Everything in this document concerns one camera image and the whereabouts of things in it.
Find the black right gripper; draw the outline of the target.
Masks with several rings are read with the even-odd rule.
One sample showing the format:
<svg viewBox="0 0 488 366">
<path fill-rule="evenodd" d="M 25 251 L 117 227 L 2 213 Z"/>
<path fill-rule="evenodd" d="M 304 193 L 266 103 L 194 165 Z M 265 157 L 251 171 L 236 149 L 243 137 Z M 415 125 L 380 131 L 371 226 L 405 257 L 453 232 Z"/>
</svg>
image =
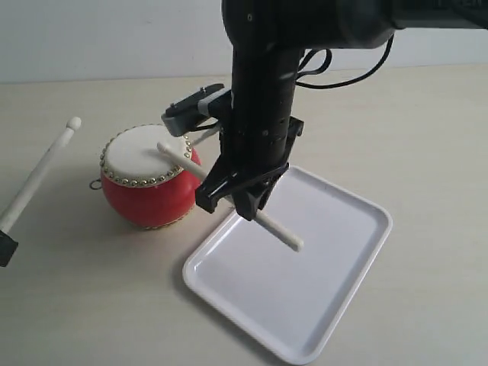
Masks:
<svg viewBox="0 0 488 366">
<path fill-rule="evenodd" d="M 295 68 L 239 69 L 232 74 L 230 115 L 223 124 L 220 157 L 195 191 L 197 206 L 214 212 L 231 197 L 237 213 L 254 220 L 278 179 L 301 123 L 291 123 Z"/>
</svg>

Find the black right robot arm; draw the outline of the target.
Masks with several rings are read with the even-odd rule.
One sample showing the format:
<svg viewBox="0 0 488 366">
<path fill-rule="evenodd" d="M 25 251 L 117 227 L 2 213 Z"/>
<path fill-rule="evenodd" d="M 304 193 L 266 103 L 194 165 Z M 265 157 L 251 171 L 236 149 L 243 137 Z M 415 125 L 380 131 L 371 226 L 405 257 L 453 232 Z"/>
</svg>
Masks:
<svg viewBox="0 0 488 366">
<path fill-rule="evenodd" d="M 291 114 L 305 50 L 390 49 L 407 28 L 484 29 L 485 1 L 224 1 L 233 46 L 229 90 L 204 88 L 199 111 L 220 123 L 220 156 L 195 192 L 213 212 L 231 197 L 253 220 L 288 168 L 303 122 Z"/>
</svg>

